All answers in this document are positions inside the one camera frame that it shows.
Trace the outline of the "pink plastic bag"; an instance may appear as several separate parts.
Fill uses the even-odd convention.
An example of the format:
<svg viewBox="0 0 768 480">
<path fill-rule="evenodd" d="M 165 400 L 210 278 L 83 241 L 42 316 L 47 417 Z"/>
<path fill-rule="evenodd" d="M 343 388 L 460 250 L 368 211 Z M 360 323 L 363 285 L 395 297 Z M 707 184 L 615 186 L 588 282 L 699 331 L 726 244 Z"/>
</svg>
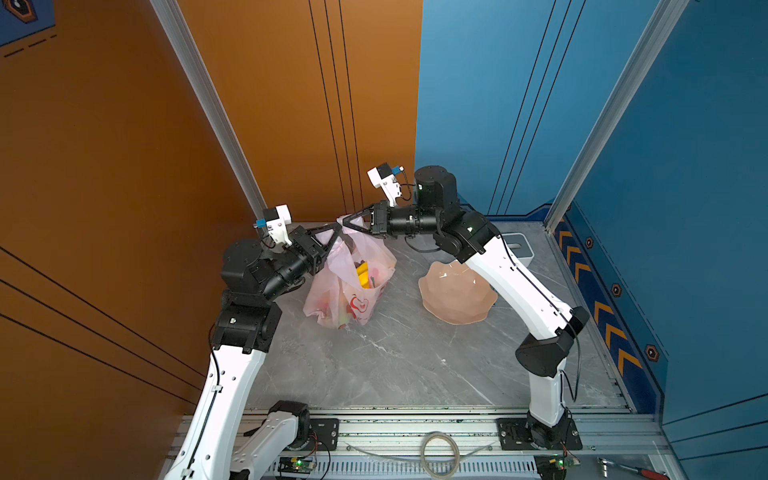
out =
<svg viewBox="0 0 768 480">
<path fill-rule="evenodd" d="M 329 329 L 351 323 L 366 324 L 376 303 L 395 273 L 397 260 L 384 241 L 342 226 L 344 250 L 314 276 L 303 305 L 303 313 Z M 369 264 L 372 286 L 363 289 L 355 263 Z"/>
</svg>

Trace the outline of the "yellow banana bunch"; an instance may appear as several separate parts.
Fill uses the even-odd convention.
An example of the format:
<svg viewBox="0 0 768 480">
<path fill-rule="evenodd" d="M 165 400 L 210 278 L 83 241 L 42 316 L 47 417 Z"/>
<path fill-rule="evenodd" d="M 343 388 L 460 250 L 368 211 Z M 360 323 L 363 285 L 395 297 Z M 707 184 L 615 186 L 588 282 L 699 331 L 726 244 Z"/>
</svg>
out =
<svg viewBox="0 0 768 480">
<path fill-rule="evenodd" d="M 372 282 L 369 273 L 369 264 L 365 261 L 356 262 L 355 269 L 361 287 L 363 289 L 370 289 Z"/>
</svg>

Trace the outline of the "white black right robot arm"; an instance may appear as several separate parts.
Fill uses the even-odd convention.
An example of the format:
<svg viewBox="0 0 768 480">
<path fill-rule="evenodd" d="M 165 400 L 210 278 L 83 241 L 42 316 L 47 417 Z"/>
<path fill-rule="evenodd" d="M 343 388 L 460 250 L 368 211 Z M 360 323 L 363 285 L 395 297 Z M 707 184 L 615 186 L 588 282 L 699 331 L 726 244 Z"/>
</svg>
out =
<svg viewBox="0 0 768 480">
<path fill-rule="evenodd" d="M 569 378 L 565 369 L 569 355 L 582 351 L 579 335 L 589 323 L 589 312 L 561 301 L 512 253 L 490 220 L 462 207 L 456 178 L 445 168 L 418 169 L 410 205 L 398 205 L 402 188 L 397 177 L 402 171 L 388 164 L 369 170 L 371 184 L 385 198 L 346 217 L 344 226 L 381 238 L 429 234 L 437 250 L 487 281 L 528 329 L 515 357 L 529 375 L 529 408 L 523 420 L 498 421 L 503 449 L 582 449 L 575 419 L 565 404 L 567 396 L 577 395 L 579 380 Z"/>
</svg>

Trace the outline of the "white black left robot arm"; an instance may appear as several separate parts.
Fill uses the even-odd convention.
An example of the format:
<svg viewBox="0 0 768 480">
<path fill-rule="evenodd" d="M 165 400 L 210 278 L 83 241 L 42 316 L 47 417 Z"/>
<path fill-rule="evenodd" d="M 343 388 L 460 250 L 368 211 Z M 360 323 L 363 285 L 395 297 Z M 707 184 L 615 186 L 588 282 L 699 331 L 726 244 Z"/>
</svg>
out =
<svg viewBox="0 0 768 480">
<path fill-rule="evenodd" d="M 341 233 L 337 223 L 291 231 L 279 252 L 258 239 L 231 244 L 221 269 L 226 289 L 209 335 L 206 381 L 168 479 L 259 479 L 287 448 L 310 434 L 306 404 L 279 401 L 237 447 L 246 401 L 263 366 L 282 311 L 276 300 L 324 266 Z"/>
</svg>

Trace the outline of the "beige fruit plate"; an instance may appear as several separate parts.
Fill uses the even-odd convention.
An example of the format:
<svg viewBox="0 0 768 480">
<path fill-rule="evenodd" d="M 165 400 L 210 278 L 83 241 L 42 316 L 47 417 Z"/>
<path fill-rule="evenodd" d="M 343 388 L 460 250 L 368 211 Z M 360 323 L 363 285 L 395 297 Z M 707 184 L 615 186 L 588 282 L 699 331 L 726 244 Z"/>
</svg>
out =
<svg viewBox="0 0 768 480">
<path fill-rule="evenodd" d="M 498 301 L 498 294 L 484 278 L 456 260 L 433 262 L 418 287 L 424 308 L 450 325 L 484 321 Z"/>
</svg>

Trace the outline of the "white grey tissue box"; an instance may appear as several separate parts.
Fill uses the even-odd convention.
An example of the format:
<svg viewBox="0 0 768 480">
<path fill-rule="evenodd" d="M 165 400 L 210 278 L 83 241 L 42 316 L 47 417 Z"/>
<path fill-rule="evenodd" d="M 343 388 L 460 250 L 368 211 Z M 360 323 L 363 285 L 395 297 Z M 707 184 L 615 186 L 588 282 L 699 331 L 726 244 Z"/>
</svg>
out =
<svg viewBox="0 0 768 480">
<path fill-rule="evenodd" d="M 511 253 L 515 255 L 519 262 L 524 266 L 529 267 L 535 258 L 535 253 L 526 236 L 522 233 L 514 232 L 503 233 L 502 238 Z"/>
</svg>

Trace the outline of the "green circuit board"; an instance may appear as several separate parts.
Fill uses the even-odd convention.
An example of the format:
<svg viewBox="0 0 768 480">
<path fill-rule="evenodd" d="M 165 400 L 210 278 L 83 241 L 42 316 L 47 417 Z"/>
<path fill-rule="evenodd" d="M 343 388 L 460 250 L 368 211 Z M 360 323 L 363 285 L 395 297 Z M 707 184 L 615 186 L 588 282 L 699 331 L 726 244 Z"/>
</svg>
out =
<svg viewBox="0 0 768 480">
<path fill-rule="evenodd" d="M 280 457 L 277 464 L 279 477 L 308 477 L 317 468 L 314 456 L 310 457 Z"/>
</svg>

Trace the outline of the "aluminium front rail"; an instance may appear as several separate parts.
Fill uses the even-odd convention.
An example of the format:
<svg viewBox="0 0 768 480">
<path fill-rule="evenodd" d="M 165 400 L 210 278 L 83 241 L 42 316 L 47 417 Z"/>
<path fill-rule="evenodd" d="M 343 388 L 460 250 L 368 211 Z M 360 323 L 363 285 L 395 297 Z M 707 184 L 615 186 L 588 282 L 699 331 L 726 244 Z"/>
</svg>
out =
<svg viewBox="0 0 768 480">
<path fill-rule="evenodd" d="M 244 410 L 232 414 L 196 413 L 169 479 L 226 479 L 246 470 L 262 476 L 288 448 L 308 445 L 317 438 L 310 422 L 338 420 L 330 452 L 358 452 L 371 457 L 402 454 L 425 462 L 431 442 L 445 443 L 454 462 L 461 455 L 482 452 L 499 455 L 529 452 L 534 456 L 587 454 L 639 455 L 670 453 L 660 425 L 649 415 L 609 414 L 576 410 L 566 414 L 554 434 L 547 435 L 520 412 L 512 410 L 351 410 L 311 412 L 290 402 L 266 413 L 251 436 L 245 434 Z"/>
</svg>

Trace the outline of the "aluminium corner post left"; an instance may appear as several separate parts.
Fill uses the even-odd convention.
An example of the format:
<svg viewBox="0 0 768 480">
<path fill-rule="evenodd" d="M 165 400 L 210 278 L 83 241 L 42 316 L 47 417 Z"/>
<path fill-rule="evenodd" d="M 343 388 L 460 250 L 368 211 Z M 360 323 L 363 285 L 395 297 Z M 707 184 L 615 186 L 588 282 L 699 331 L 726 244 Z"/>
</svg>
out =
<svg viewBox="0 0 768 480">
<path fill-rule="evenodd" d="M 179 3 L 172 0 L 151 0 L 150 4 L 180 62 L 254 217 L 261 219 L 263 211 L 267 208 L 267 203 Z"/>
</svg>

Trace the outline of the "aluminium corner post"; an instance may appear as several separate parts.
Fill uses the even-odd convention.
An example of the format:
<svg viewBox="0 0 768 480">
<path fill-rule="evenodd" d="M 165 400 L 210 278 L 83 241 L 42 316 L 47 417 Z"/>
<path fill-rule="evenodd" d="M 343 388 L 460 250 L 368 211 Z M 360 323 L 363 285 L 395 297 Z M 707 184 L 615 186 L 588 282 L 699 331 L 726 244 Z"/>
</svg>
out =
<svg viewBox="0 0 768 480">
<path fill-rule="evenodd" d="M 688 0 L 663 0 L 656 5 L 600 115 L 568 172 L 544 220 L 553 234 L 587 179 L 608 140 L 688 6 Z"/>
<path fill-rule="evenodd" d="M 254 217 L 261 219 L 263 211 L 267 208 L 267 203 L 179 3 L 172 0 L 151 0 L 150 4 L 180 62 Z"/>
</svg>

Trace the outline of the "aluminium corner post right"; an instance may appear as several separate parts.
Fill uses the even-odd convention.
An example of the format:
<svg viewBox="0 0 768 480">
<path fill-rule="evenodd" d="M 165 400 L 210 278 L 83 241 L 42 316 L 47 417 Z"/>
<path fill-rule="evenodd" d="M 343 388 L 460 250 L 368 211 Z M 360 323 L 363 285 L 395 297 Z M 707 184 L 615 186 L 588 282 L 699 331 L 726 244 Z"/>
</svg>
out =
<svg viewBox="0 0 768 480">
<path fill-rule="evenodd" d="M 568 172 L 544 220 L 553 234 L 587 179 L 608 140 L 688 6 L 688 0 L 663 0 L 656 5 L 600 115 Z"/>
</svg>

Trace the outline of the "red handled tool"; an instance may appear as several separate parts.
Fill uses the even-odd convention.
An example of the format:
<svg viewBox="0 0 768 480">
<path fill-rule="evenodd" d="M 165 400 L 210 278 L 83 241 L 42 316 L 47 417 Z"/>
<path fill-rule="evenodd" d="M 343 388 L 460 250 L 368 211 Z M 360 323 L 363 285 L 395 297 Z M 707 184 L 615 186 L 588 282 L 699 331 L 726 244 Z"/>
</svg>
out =
<svg viewBox="0 0 768 480">
<path fill-rule="evenodd" d="M 640 468 L 640 467 L 635 467 L 635 466 L 626 465 L 626 464 L 622 464 L 622 463 L 617 463 L 617 462 L 614 462 L 614 461 L 611 461 L 611 460 L 608 460 L 608 459 L 602 458 L 602 457 L 598 457 L 597 458 L 597 463 L 598 463 L 598 465 L 600 466 L 600 468 L 602 470 L 602 474 L 603 474 L 604 478 L 608 477 L 608 469 L 610 467 L 612 467 L 612 468 L 615 468 L 615 469 L 619 469 L 619 470 L 622 470 L 622 471 L 625 471 L 625 472 L 632 473 L 634 475 L 637 475 L 637 476 L 645 478 L 645 479 L 650 479 L 650 480 L 670 480 L 670 477 L 667 476 L 666 474 L 663 474 L 663 473 L 660 473 L 660 472 L 656 472 L 656 471 L 653 471 L 653 470 L 649 470 L 649 469 L 645 469 L 645 468 Z"/>
</svg>

